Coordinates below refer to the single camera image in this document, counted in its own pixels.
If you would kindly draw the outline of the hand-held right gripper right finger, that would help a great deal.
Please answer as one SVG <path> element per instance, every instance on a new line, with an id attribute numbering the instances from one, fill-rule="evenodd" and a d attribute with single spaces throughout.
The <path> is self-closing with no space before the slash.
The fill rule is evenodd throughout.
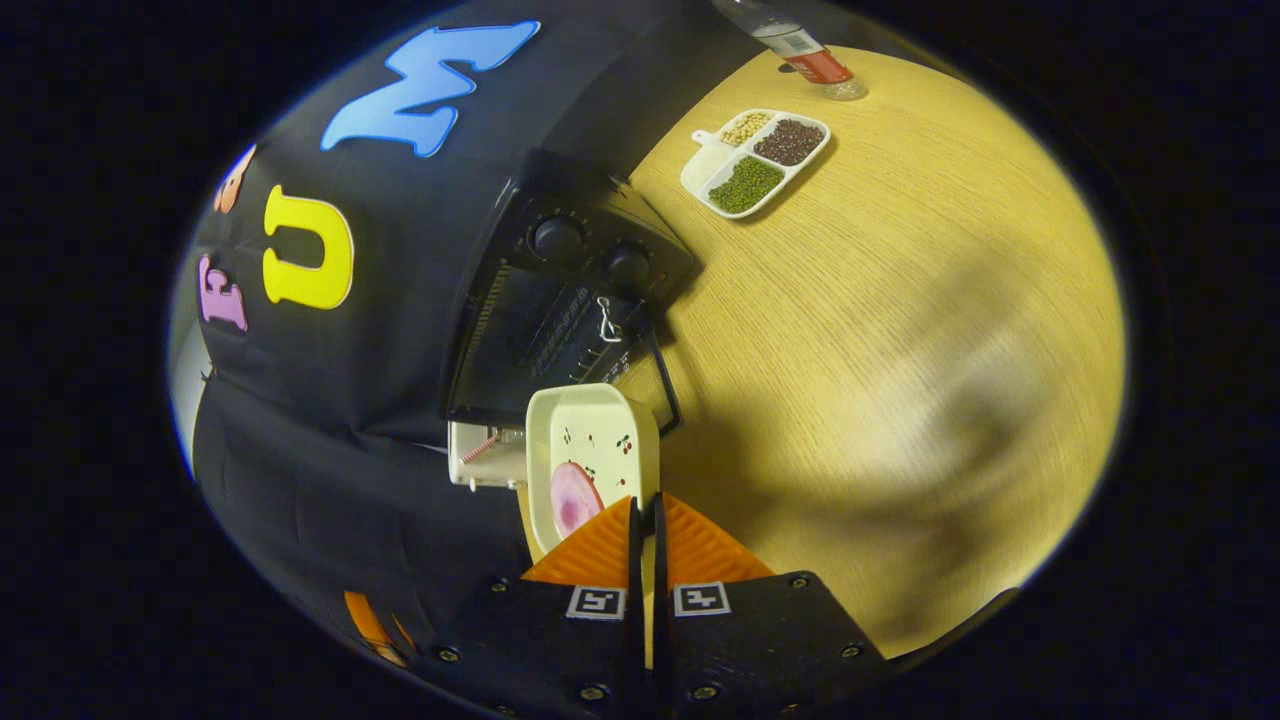
<path id="1" fill-rule="evenodd" d="M 823 719 L 890 679 L 815 573 L 772 571 L 672 495 L 652 510 L 653 717 Z"/>

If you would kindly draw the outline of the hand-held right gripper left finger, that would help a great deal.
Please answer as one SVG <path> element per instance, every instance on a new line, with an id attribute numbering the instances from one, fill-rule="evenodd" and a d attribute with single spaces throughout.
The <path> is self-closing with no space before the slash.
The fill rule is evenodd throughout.
<path id="1" fill-rule="evenodd" d="M 430 683 L 484 717 L 639 719 L 645 635 L 643 515 L 623 498 L 538 564 L 577 579 L 493 577 L 430 648 Z"/>

